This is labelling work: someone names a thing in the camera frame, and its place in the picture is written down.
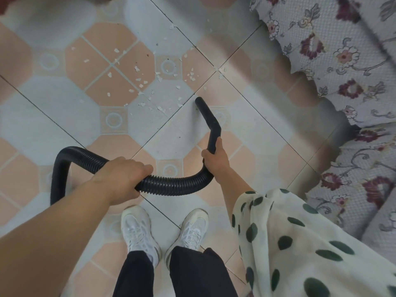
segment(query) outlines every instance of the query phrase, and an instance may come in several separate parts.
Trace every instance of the white fabric with green dots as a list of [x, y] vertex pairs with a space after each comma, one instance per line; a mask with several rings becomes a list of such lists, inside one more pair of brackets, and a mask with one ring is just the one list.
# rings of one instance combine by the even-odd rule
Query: white fabric with green dots
[[394, 264], [287, 190], [242, 194], [232, 227], [254, 297], [396, 297]]

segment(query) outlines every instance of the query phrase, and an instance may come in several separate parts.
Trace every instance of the tiled floor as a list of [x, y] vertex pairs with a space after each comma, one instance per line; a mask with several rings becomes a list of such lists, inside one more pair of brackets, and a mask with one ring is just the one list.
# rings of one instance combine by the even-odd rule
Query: tiled floor
[[[288, 61], [250, 0], [22, 0], [0, 17], [0, 235], [49, 205], [53, 161], [77, 145], [125, 156], [168, 177], [195, 174], [219, 120], [232, 167], [257, 191], [304, 197], [348, 138], [347, 122]], [[72, 166], [69, 187], [91, 175]], [[63, 296], [111, 296], [126, 256], [120, 214], [140, 204], [165, 251], [194, 208], [210, 227], [203, 248], [224, 260], [236, 289], [245, 271], [219, 185], [189, 196], [144, 194], [112, 207]], [[162, 263], [156, 296], [173, 296]]]

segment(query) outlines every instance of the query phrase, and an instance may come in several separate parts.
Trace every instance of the vacuum cleaner hose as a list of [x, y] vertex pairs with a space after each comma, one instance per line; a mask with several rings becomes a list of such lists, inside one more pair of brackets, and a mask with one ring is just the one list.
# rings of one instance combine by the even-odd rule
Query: vacuum cleaner hose
[[[210, 129], [207, 149], [214, 154], [216, 151], [216, 140], [221, 135], [221, 127], [201, 97], [195, 99], [195, 104]], [[108, 159], [80, 147], [72, 146], [62, 149], [57, 155], [53, 166], [50, 197], [51, 205], [65, 196], [67, 174], [72, 162], [92, 174], [95, 174], [108, 162]], [[203, 189], [212, 179], [213, 175], [208, 171], [205, 165], [203, 165], [202, 169], [197, 174], [189, 177], [168, 178], [149, 175], [143, 179], [135, 189], [140, 192], [164, 196], [188, 195]]]

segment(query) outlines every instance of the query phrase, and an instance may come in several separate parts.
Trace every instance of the person's right arm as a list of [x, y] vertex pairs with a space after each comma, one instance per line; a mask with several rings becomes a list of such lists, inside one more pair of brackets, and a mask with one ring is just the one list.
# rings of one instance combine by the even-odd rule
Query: person's right arm
[[215, 154], [211, 154], [205, 149], [202, 151], [202, 157], [205, 160], [205, 166], [214, 175], [215, 180], [221, 186], [225, 206], [231, 220], [232, 211], [239, 196], [247, 191], [254, 190], [230, 167], [230, 162], [223, 148], [223, 140], [221, 137], [216, 141]]

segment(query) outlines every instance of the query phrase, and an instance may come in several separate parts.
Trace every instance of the black pants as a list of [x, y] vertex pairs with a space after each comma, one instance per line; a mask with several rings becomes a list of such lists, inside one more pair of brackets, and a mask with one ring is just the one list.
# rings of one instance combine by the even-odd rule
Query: black pants
[[[170, 276], [176, 297], [238, 297], [223, 260], [211, 248], [203, 253], [175, 247]], [[153, 296], [154, 267], [144, 251], [129, 252], [113, 297]]]

